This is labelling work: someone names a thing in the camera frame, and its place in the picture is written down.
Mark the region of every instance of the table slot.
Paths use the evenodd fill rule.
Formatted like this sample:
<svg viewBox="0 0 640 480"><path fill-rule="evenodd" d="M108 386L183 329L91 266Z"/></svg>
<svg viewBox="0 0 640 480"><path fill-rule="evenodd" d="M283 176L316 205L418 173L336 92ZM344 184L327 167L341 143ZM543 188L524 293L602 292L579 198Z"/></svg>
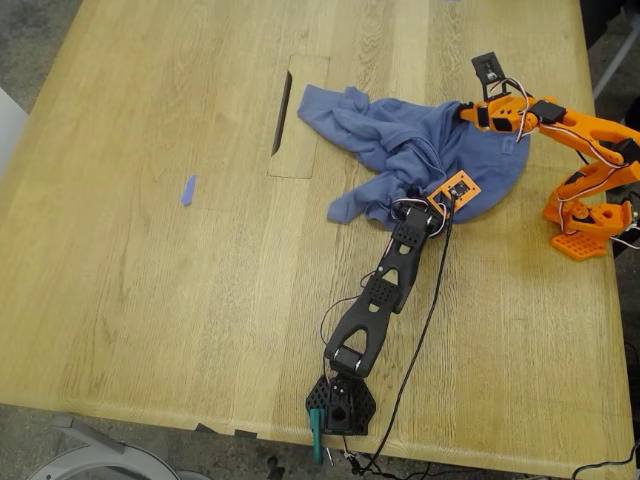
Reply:
<svg viewBox="0 0 640 480"><path fill-rule="evenodd" d="M275 127L268 174L272 177L311 178L318 135L296 115L307 84L324 87L327 57L292 55L285 77Z"/></svg>

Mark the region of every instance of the orange circuit board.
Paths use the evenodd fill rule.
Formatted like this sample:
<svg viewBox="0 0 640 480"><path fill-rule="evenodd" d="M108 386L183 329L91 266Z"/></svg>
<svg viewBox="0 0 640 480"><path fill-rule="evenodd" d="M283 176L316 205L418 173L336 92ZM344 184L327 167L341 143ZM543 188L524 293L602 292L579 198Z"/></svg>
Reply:
<svg viewBox="0 0 640 480"><path fill-rule="evenodd" d="M473 197L480 193L480 187L478 187L478 185L476 185L476 183L471 180L471 177L467 175L464 170L460 170L458 173L449 178L449 180L447 180L433 192L431 192L431 195L427 197L427 200L441 214L444 214L444 212L442 211L442 207L436 201L436 197L439 194L442 194L447 200L450 201L452 192L455 192L456 195L456 206L454 212L457 212L459 209L469 203L473 199Z"/></svg>

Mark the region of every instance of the blue cloth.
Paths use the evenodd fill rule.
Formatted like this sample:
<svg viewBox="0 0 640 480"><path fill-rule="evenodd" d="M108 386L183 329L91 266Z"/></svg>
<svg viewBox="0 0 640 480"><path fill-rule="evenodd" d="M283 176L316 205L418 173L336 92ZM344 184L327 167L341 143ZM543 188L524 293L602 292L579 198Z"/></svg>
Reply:
<svg viewBox="0 0 640 480"><path fill-rule="evenodd" d="M498 203L516 181L529 151L529 138L477 130L454 120L459 102L425 107L369 97L355 87L344 93L307 85L298 116L330 142L355 153L379 175L331 202L327 217L348 223L364 212L387 228L389 206L418 190L426 197L450 176L464 170L480 194L455 215L467 221Z"/></svg>

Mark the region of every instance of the wooden tabletop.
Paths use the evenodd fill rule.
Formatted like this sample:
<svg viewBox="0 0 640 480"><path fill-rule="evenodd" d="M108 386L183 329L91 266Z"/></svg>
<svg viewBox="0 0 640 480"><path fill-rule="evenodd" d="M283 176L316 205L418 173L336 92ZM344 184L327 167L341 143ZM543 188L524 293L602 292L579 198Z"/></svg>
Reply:
<svg viewBox="0 0 640 480"><path fill-rule="evenodd" d="M320 317L388 233L326 221L372 173L295 115L302 87L477 100L470 59L492 50L535 95L593 113L577 0L86 0L0 188L0 401L310 444ZM563 256L541 215L579 165L533 136L512 192L454 228L385 453L565 477L626 457L611 257ZM387 425L442 242L391 319L356 450Z"/></svg>

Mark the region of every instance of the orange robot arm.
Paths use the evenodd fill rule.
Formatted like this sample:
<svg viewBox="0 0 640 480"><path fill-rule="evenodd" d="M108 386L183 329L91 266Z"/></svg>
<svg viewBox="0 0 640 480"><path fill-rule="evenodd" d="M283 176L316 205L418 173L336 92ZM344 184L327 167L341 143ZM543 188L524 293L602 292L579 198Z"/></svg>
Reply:
<svg viewBox="0 0 640 480"><path fill-rule="evenodd" d="M640 180L640 132L561 107L553 97L534 98L519 82L504 76L493 53L472 62L484 100L461 105L458 114L462 120L481 130L518 132L517 141L538 128L540 133L596 160L554 189L543 215L561 227L562 232L551 240L556 249L576 260L604 255L607 241L635 223L631 204L625 201L622 205L588 207L579 199ZM507 85L522 96L507 92ZM501 91L491 96L499 86Z"/></svg>

